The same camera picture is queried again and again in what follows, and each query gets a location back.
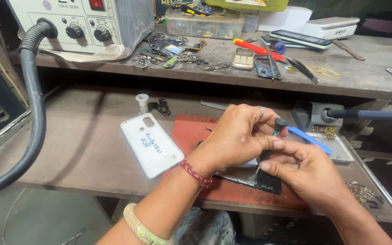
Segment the braided bracelet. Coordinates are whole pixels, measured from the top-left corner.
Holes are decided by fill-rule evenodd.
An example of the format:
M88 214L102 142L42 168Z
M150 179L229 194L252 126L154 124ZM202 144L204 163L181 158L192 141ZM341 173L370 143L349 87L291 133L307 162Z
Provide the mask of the braided bracelet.
M135 206L135 203L128 204L123 210L123 216L128 226L144 243L149 245L173 245L175 243L173 237L164 240L150 232L134 214Z
M205 178L204 176L200 175L194 168L187 162L187 159L183 159L182 161L179 162L179 165L181 168L183 168L185 171L187 171L193 178L195 178L199 184L202 186L202 188L206 189L210 186L210 184L213 182L213 180L209 180Z

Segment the white plastic cup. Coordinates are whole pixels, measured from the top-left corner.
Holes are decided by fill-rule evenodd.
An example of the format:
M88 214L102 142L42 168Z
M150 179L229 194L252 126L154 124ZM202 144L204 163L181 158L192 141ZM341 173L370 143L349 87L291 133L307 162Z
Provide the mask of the white plastic cup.
M149 109L148 109L149 95L139 94L135 97L135 99L139 102L140 114L148 113L149 112Z

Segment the phone keypad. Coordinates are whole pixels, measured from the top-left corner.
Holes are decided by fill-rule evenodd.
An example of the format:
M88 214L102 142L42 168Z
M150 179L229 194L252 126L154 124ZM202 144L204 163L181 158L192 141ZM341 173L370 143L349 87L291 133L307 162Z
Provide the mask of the phone keypad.
M248 57L248 56L235 55L234 56L234 63L253 64L253 58L252 57Z

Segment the floor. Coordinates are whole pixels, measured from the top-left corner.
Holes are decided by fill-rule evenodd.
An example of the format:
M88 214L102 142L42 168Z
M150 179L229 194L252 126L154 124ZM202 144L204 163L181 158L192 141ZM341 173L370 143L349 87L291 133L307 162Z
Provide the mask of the floor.
M0 245L4 220L22 190L0 191ZM82 228L87 230L78 237L79 245L95 244L111 228L90 195L27 188L7 220L5 240L7 245L60 245Z

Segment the screwdriver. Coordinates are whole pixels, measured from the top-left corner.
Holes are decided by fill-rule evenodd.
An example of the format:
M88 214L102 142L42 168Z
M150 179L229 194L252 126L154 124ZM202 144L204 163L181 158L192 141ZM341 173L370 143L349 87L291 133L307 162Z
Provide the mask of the screwdriver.
M275 128L274 131L272 133L272 136L276 136L278 137L280 132L286 127L288 126L288 122L285 119L282 118L276 118L275 120ZM261 154L257 157L257 163L258 163L258 169L256 171L255 174L258 174L258 171L260 170L259 164L264 161L269 159L270 155L272 154L271 150L263 150L263 152L261 152Z

